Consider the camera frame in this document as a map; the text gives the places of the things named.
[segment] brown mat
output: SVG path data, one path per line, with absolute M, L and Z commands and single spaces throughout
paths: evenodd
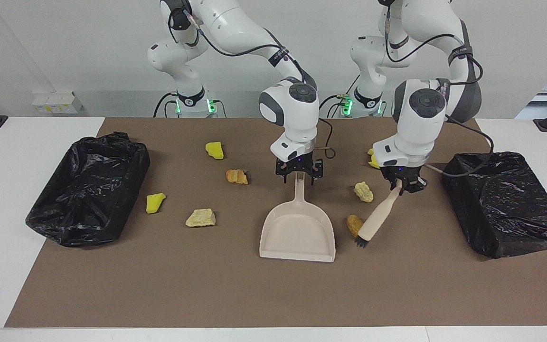
M 317 264 L 258 255 L 265 216 L 293 195 L 269 152 L 280 128 L 260 119 L 106 119 L 100 135 L 128 132 L 151 154 L 126 229 L 119 242 L 90 250 L 46 242 L 6 326 L 547 325 L 547 252 L 502 260 L 474 253 L 429 170 L 427 190 L 401 197 L 369 247 L 356 247 L 345 217 L 366 218 L 389 193 L 366 151 L 396 126 L 373 118 L 333 124 L 337 158 L 306 188 L 337 240 L 334 264 Z M 328 128 L 319 128 L 323 139 Z M 219 140 L 223 161 L 204 151 Z M 446 125 L 431 162 L 487 150 L 480 136 Z M 248 170 L 251 185 L 229 184 L 227 169 Z M 354 195 L 360 181 L 375 203 Z M 158 192 L 168 198 L 148 216 L 145 196 Z M 217 227 L 186 228 L 196 208 L 213 208 Z

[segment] yellowish rock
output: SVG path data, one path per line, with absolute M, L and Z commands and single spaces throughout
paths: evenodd
M 244 170 L 227 170 L 225 177 L 230 183 L 248 185 L 248 178 Z
M 362 222 L 362 219 L 356 215 L 350 215 L 347 219 L 347 225 L 349 228 L 349 232 L 351 232 L 352 236 L 354 238 L 358 237 L 358 232 L 360 231 L 360 228 L 362 228 L 362 225 L 364 225 L 364 222 Z
M 354 193 L 360 197 L 360 201 L 371 203 L 374 199 L 373 192 L 368 187 L 366 182 L 361 182 L 354 186 Z
M 193 214 L 189 216 L 189 219 L 185 222 L 187 227 L 208 227 L 214 226 L 217 223 L 215 219 L 215 213 L 212 209 L 197 209 L 193 211 Z

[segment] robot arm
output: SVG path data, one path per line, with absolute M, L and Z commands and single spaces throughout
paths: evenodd
M 392 47 L 390 54 L 395 59 L 407 56 L 416 47 L 415 40 L 411 39 L 402 27 L 401 4 L 399 1 L 390 7 L 389 26 L 386 9 L 382 9 L 378 23 L 382 36 L 386 34 L 386 28 L 389 28 L 388 41 Z M 360 78 L 353 93 L 350 94 L 354 102 L 349 113 L 352 117 L 371 116 L 377 110 L 377 104 L 387 82 L 382 67 L 408 67 L 415 60 L 415 55 L 398 63 L 389 60 L 386 54 L 386 39 L 382 36 L 358 37 L 351 47 L 351 58 L 360 69 Z
M 475 72 L 475 65 L 478 64 L 472 57 L 465 24 L 455 15 L 449 0 L 379 2 L 389 7 L 384 11 L 386 37 L 378 38 L 379 44 L 372 48 L 382 56 L 380 64 L 375 65 L 376 70 L 388 67 L 390 63 L 397 63 L 396 67 L 407 67 L 414 58 L 412 52 L 415 48 L 405 47 L 412 41 L 422 42 L 419 47 L 430 44 L 448 57 L 450 79 L 407 80 L 397 87 L 393 108 L 393 117 L 398 123 L 397 134 L 373 145 L 374 158 L 384 178 L 392 186 L 395 186 L 396 180 L 401 180 L 403 190 L 417 192 L 427 185 L 419 172 L 432 153 L 434 141 L 447 116 L 464 123 L 480 109 L 481 93 Z M 406 33 L 406 37 L 402 37 L 402 32 Z M 356 43 L 354 48 L 363 45 Z M 354 60 L 362 63 L 361 70 L 367 65 L 363 57 Z M 377 75 L 372 83 L 377 84 L 379 78 Z M 368 87 L 362 86 L 356 89 L 354 95 L 374 97 L 376 101 L 385 84 L 379 83 L 370 93 L 364 91 Z
M 276 37 L 255 24 L 236 0 L 161 0 L 160 8 L 173 41 L 168 39 L 167 44 L 152 47 L 150 57 L 158 57 L 151 59 L 154 67 L 177 81 L 178 93 L 184 96 L 180 99 L 189 99 L 193 104 L 204 94 L 197 72 L 185 63 L 203 54 L 208 45 L 225 56 L 262 56 L 284 78 L 260 97 L 262 116 L 284 127 L 271 152 L 282 162 L 307 160 L 299 157 L 313 152 L 319 117 L 317 86 Z M 202 26 L 218 47 L 204 34 Z

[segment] trash bag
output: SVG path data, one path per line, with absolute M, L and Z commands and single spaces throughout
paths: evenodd
M 149 153 L 128 134 L 83 138 L 58 165 L 26 224 L 65 247 L 119 238 L 149 169 Z
M 445 172 L 471 171 L 485 157 L 456 154 Z M 547 249 L 547 193 L 521 154 L 495 153 L 472 175 L 443 176 L 443 186 L 477 253 L 500 258 Z

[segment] white wall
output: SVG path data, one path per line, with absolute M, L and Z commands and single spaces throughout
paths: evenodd
M 340 93 L 358 73 L 349 47 L 376 35 L 376 0 L 239 0 L 312 74 L 323 93 Z M 150 67 L 146 50 L 167 36 L 158 0 L 0 0 L 4 25 L 55 89 L 76 91 L 90 115 L 149 116 L 169 76 Z M 514 117 L 547 82 L 547 2 L 455 0 L 484 65 L 480 117 Z M 47 88 L 6 41 L 0 25 L 0 113 L 35 115 L 32 92 Z M 389 78 L 448 76 L 446 57 L 426 47 L 412 67 Z M 191 62 L 226 102 L 230 115 L 257 115 L 256 96 L 279 76 L 256 56 L 210 50 Z

